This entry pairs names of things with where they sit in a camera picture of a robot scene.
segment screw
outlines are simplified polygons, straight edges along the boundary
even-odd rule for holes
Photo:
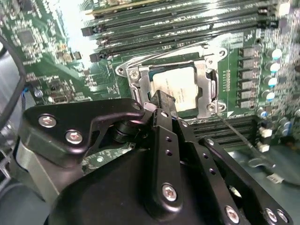
[[[100,163],[103,162],[103,160],[104,160],[104,158],[103,158],[102,156],[99,156],[99,157],[97,158],[97,161],[100,162]]]
[[[186,127],[186,128],[188,127],[188,123],[186,123],[185,121],[182,120],[181,123],[184,127]]]
[[[163,185],[163,195],[167,200],[171,202],[174,202],[177,198],[175,189],[168,184]]]
[[[119,68],[119,69],[118,69],[118,72],[119,72],[120,74],[123,74],[123,73],[124,73],[124,70],[123,70],[122,68]]]
[[[66,134],[66,140],[71,144],[79,144],[83,141],[83,137],[78,131],[69,131]]]
[[[41,116],[38,123],[45,128],[52,128],[56,125],[56,120],[51,116]]]
[[[213,112],[215,110],[215,106],[212,105],[212,104],[208,104],[207,105],[207,109],[210,111],[210,112]]]
[[[214,145],[215,144],[212,139],[207,139],[207,141],[208,141],[208,144],[210,144],[210,145]]]
[[[168,117],[169,115],[165,111],[161,111],[161,113],[164,117]]]
[[[227,216],[233,221],[235,224],[238,224],[240,221],[239,215],[234,211],[234,209],[230,206],[226,206],[225,208]]]
[[[283,221],[285,221],[286,223],[289,222],[289,220],[286,218],[285,214],[283,213],[283,211],[281,210],[277,210],[278,215],[280,216],[280,218],[282,218]]]
[[[139,73],[138,72],[136,72],[136,71],[131,71],[130,73],[129,73],[129,77],[130,77],[130,79],[131,80],[137,80],[137,79],[139,79]]]
[[[266,209],[266,211],[267,211],[267,214],[268,214],[268,216],[269,216],[269,218],[273,221],[273,222],[277,222],[277,217],[276,217],[276,215],[272,212],[272,210],[270,210],[270,209]]]

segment white connector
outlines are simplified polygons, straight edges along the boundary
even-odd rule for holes
[[[273,130],[261,127],[259,128],[259,133],[261,134],[262,137],[271,137]]]
[[[277,6],[277,15],[284,16],[290,13],[291,4],[290,3],[282,3]]]
[[[260,152],[266,152],[270,150],[270,146],[268,144],[262,144],[261,142],[257,143],[257,147]]]

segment cable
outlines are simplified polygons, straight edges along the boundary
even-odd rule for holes
[[[6,52],[7,52],[7,49],[5,47],[2,47],[0,50],[0,58],[2,58]]]
[[[20,80],[19,80],[18,84],[16,85],[15,90],[14,90],[9,102],[7,103],[3,112],[0,115],[0,130],[2,130],[4,128],[4,126],[6,125],[6,123],[8,122],[11,114],[13,113],[15,106],[24,90],[24,86],[26,83],[26,70],[25,70],[23,62],[20,59],[20,57],[18,56],[18,54],[15,52],[13,47],[2,36],[0,36],[0,42],[3,44],[3,47],[5,49],[7,49],[8,53],[13,58],[15,65],[18,68],[19,76],[20,76]]]

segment motherboard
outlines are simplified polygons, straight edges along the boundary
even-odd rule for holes
[[[241,144],[217,114],[262,152],[300,138],[297,0],[1,0],[0,31],[37,105],[162,90],[196,137]]]

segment capacitor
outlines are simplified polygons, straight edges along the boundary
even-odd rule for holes
[[[265,110],[263,110],[263,108],[259,108],[258,110],[257,110],[257,116],[259,116],[259,117],[266,117],[267,115],[268,115],[268,113],[265,111]]]
[[[265,83],[266,85],[268,85],[269,87],[274,87],[274,86],[277,84],[277,78],[272,77],[272,76],[267,76],[267,77],[264,79],[264,83]]]
[[[275,62],[267,62],[265,69],[271,71],[272,73],[277,72],[280,69],[280,64]]]
[[[286,117],[282,118],[279,123],[284,129],[289,129],[291,126],[291,122]]]
[[[262,93],[262,97],[265,98],[267,101],[272,101],[275,98],[275,94],[270,90],[265,90]]]
[[[282,56],[282,51],[278,48],[277,49],[271,48],[267,50],[267,56],[274,60],[278,60]]]
[[[288,136],[289,134],[289,129],[282,126],[279,127],[278,131],[283,137]]]
[[[34,96],[37,98],[42,98],[43,97],[43,92],[41,90],[34,90]]]

